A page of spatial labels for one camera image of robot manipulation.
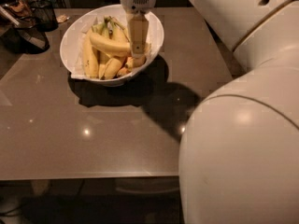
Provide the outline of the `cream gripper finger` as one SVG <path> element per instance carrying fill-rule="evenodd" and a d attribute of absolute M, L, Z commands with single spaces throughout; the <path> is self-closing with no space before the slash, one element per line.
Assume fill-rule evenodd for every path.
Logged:
<path fill-rule="evenodd" d="M 131 53 L 140 57 L 145 53 L 146 41 L 149 30 L 149 21 L 144 14 L 127 14 L 127 28 L 130 37 Z"/>

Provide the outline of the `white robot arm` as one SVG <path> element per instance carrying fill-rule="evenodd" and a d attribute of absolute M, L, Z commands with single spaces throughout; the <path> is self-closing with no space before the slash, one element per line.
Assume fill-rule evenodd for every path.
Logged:
<path fill-rule="evenodd" d="M 189 0 L 247 73 L 181 138 L 185 224 L 299 224 L 299 1 Z"/>

